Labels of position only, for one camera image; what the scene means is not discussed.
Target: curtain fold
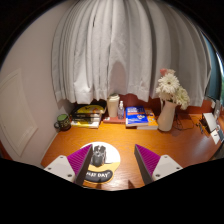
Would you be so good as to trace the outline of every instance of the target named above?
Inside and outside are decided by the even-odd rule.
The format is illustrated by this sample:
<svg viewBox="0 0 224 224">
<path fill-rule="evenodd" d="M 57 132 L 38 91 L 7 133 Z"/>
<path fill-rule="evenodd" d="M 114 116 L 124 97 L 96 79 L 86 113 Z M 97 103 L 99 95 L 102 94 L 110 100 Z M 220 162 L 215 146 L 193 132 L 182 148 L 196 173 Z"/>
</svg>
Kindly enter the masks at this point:
<svg viewBox="0 0 224 224">
<path fill-rule="evenodd" d="M 52 79 L 57 102 L 89 104 L 112 93 L 156 98 L 160 69 L 176 71 L 190 105 L 201 106 L 211 62 L 200 30 L 153 0 L 81 0 L 55 32 Z"/>
</svg>

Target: desk item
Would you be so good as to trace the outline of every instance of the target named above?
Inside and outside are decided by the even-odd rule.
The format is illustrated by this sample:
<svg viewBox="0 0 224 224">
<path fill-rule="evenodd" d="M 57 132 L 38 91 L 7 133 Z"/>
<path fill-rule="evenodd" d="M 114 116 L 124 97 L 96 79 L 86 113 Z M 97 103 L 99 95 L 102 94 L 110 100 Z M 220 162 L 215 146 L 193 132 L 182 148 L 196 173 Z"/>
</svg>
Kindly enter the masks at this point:
<svg viewBox="0 0 224 224">
<path fill-rule="evenodd" d="M 199 127 L 200 127 L 200 130 L 201 130 L 201 133 L 203 134 L 203 128 L 201 126 L 201 123 L 199 123 Z"/>
<path fill-rule="evenodd" d="M 134 154 L 145 185 L 152 183 L 154 181 L 152 175 L 160 160 L 160 156 L 137 144 L 135 145 Z"/>
<path fill-rule="evenodd" d="M 67 114 L 61 114 L 57 117 L 57 122 L 54 123 L 54 127 L 58 131 L 67 131 L 71 128 L 71 122 Z"/>
<path fill-rule="evenodd" d="M 107 102 L 105 100 L 92 102 L 90 104 L 77 104 L 75 108 L 72 110 L 72 116 L 90 116 L 99 117 L 96 114 L 104 114 L 107 108 Z"/>
<path fill-rule="evenodd" d="M 203 113 L 202 122 L 204 123 L 204 126 L 207 127 L 210 133 L 213 132 L 217 127 L 216 120 L 212 113 Z"/>
<path fill-rule="evenodd" d="M 120 105 L 118 107 L 118 112 L 117 112 L 118 119 L 122 120 L 124 118 L 124 106 L 123 106 L 123 101 L 120 101 Z"/>
<path fill-rule="evenodd" d="M 215 109 L 214 109 L 214 118 L 215 120 L 218 119 L 219 115 L 220 115 L 220 111 L 221 111 L 221 102 L 219 100 L 215 101 Z"/>
<path fill-rule="evenodd" d="M 173 119 L 175 114 L 177 104 L 165 101 L 165 106 L 163 107 L 163 110 L 161 114 L 159 115 L 159 118 L 157 119 L 158 122 L 158 129 L 161 131 L 170 131 L 173 125 Z"/>
<path fill-rule="evenodd" d="M 123 119 L 118 119 L 118 117 L 105 117 L 103 119 L 103 123 L 107 124 L 125 124 L 125 122 L 126 122 L 125 114 Z"/>
<path fill-rule="evenodd" d="M 72 169 L 70 163 L 68 162 L 68 159 L 64 155 L 58 156 L 44 170 L 67 181 L 75 181 L 75 172 Z"/>
<path fill-rule="evenodd" d="M 75 184 L 77 185 L 83 185 L 88 166 L 93 155 L 92 147 L 92 144 L 88 144 L 67 157 L 75 172 Z"/>
<path fill-rule="evenodd" d="M 183 127 L 190 127 L 191 120 L 182 119 L 182 116 L 179 116 L 179 114 L 178 117 L 181 119 Z M 201 118 L 201 114 L 192 114 L 191 118 L 196 124 Z M 224 125 L 224 116 L 219 116 L 218 122 L 222 129 Z M 104 178 L 102 181 L 105 181 L 106 175 L 108 178 L 108 176 L 112 174 L 109 171 L 106 173 L 103 172 L 111 170 L 114 174 L 112 175 L 111 181 L 98 184 L 97 182 L 85 180 L 83 186 L 105 191 L 137 189 L 144 187 L 145 184 L 134 154 L 136 143 L 140 146 L 144 146 L 147 150 L 152 150 L 157 156 L 169 155 L 171 158 L 175 158 L 175 161 L 185 168 L 207 162 L 220 148 L 222 142 L 219 141 L 215 145 L 211 135 L 207 136 L 206 133 L 207 132 L 204 131 L 204 134 L 201 134 L 199 127 L 186 131 L 179 131 L 173 128 L 171 132 L 163 133 L 157 130 L 139 131 L 137 129 L 128 129 L 125 125 L 106 124 L 104 122 L 101 122 L 99 128 L 95 130 L 72 127 L 69 131 L 59 132 L 55 136 L 43 156 L 41 165 L 46 167 L 59 155 L 70 155 L 72 152 L 80 150 L 81 147 L 89 142 L 100 141 L 109 143 L 115 149 L 111 149 L 111 152 L 106 151 L 107 156 L 105 162 L 107 163 L 104 163 L 104 165 L 100 167 L 92 166 L 96 171 L 89 169 L 87 172 L 89 172 L 88 176 L 90 178 L 91 175 L 92 178 L 93 175 L 97 177 L 97 172 L 102 172 L 102 178 Z M 115 162 L 117 161 L 115 160 L 117 154 L 119 155 L 118 158 L 121 159 L 120 162 L 119 160 Z M 114 172 L 112 169 L 115 168 L 115 165 L 118 166 L 118 168 Z"/>
<path fill-rule="evenodd" d="M 183 168 L 176 161 L 174 161 L 170 156 L 162 155 L 153 171 L 152 179 L 154 181 L 159 180 L 181 169 Z"/>
<path fill-rule="evenodd" d="M 220 137 L 221 142 L 223 142 L 224 136 L 223 136 L 223 132 L 222 132 L 221 129 L 218 130 L 218 134 L 219 134 L 219 137 Z"/>
<path fill-rule="evenodd" d="M 217 132 L 216 130 L 214 130 L 214 131 L 211 133 L 211 136 L 212 136 L 212 138 L 213 138 L 215 144 L 217 144 L 218 141 L 219 141 L 219 139 L 220 139 L 218 132 Z"/>
<path fill-rule="evenodd" d="M 120 97 L 118 94 L 111 94 L 107 99 L 107 108 L 109 117 L 117 117 L 118 104 Z"/>
<path fill-rule="evenodd" d="M 145 108 L 145 113 L 147 115 L 148 125 L 146 125 L 146 126 L 138 126 L 137 129 L 157 130 L 158 129 L 158 123 L 156 121 L 155 114 L 153 113 L 152 109 Z"/>
<path fill-rule="evenodd" d="M 126 126 L 148 125 L 147 115 L 143 106 L 126 107 Z"/>
<path fill-rule="evenodd" d="M 105 142 L 92 142 L 93 154 L 86 173 L 85 182 L 104 184 L 112 180 L 115 170 L 120 165 L 120 154 L 115 147 Z M 101 151 L 101 159 L 97 159 L 97 151 Z"/>
<path fill-rule="evenodd" d="M 71 125 L 79 128 L 98 128 L 101 121 L 101 116 L 98 118 L 73 118 Z"/>
</svg>

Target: stack of books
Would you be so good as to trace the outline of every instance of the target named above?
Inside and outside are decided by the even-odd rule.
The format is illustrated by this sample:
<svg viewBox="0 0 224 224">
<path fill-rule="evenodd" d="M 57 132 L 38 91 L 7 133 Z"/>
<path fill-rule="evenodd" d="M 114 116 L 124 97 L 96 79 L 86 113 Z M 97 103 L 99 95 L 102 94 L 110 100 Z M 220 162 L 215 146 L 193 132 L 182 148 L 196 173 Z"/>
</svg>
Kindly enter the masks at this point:
<svg viewBox="0 0 224 224">
<path fill-rule="evenodd" d="M 145 108 L 145 113 L 147 115 L 148 124 L 144 126 L 139 126 L 137 129 L 143 129 L 143 130 L 157 130 L 158 129 L 158 123 L 155 118 L 155 114 L 153 113 L 151 108 Z"/>
<path fill-rule="evenodd" d="M 126 127 L 147 126 L 148 119 L 143 106 L 126 107 Z"/>
<path fill-rule="evenodd" d="M 106 101 L 78 104 L 70 113 L 71 125 L 81 128 L 98 128 L 105 111 Z"/>
</svg>

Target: flower bouquet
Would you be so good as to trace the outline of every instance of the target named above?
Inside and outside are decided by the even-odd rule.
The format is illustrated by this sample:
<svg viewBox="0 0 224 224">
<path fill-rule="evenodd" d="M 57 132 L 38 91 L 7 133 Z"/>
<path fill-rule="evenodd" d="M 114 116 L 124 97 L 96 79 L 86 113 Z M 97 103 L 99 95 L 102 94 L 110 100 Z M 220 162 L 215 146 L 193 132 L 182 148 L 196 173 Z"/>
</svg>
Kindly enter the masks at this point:
<svg viewBox="0 0 224 224">
<path fill-rule="evenodd" d="M 159 86 L 156 88 L 156 93 L 161 100 L 165 101 L 165 106 L 157 123 L 161 131 L 169 131 L 172 128 L 176 106 L 180 105 L 182 110 L 186 110 L 190 104 L 190 98 L 174 75 L 174 70 L 161 69 L 160 73 L 162 77 L 158 80 Z"/>
<path fill-rule="evenodd" d="M 160 73 L 162 77 L 158 80 L 159 86 L 156 88 L 159 98 L 181 105 L 180 108 L 186 110 L 190 104 L 190 98 L 187 91 L 180 85 L 179 80 L 174 75 L 175 71 L 172 69 L 161 69 Z"/>
</svg>

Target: orange desk surface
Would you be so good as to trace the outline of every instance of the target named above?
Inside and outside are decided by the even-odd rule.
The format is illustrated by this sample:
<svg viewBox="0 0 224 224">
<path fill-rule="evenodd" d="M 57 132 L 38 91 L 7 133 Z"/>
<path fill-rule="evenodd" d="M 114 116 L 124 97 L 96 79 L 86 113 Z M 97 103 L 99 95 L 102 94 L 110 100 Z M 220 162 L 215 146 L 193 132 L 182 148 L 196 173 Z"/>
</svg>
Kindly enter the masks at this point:
<svg viewBox="0 0 224 224">
<path fill-rule="evenodd" d="M 134 155 L 135 144 L 141 145 L 158 155 L 167 154 L 183 168 L 207 162 L 218 150 L 221 141 L 215 145 L 212 136 L 203 134 L 196 126 L 201 115 L 179 114 L 179 120 L 186 130 L 178 130 L 176 121 L 169 132 L 159 130 L 127 129 L 124 124 L 105 124 L 101 122 L 98 129 L 71 127 L 66 132 L 59 132 L 44 155 L 41 165 L 46 167 L 59 155 L 68 156 L 91 142 L 106 142 L 120 153 L 121 163 L 113 179 L 105 184 L 83 186 L 102 190 L 123 190 L 144 186 L 141 173 Z M 219 118 L 224 127 L 223 116 Z"/>
</svg>

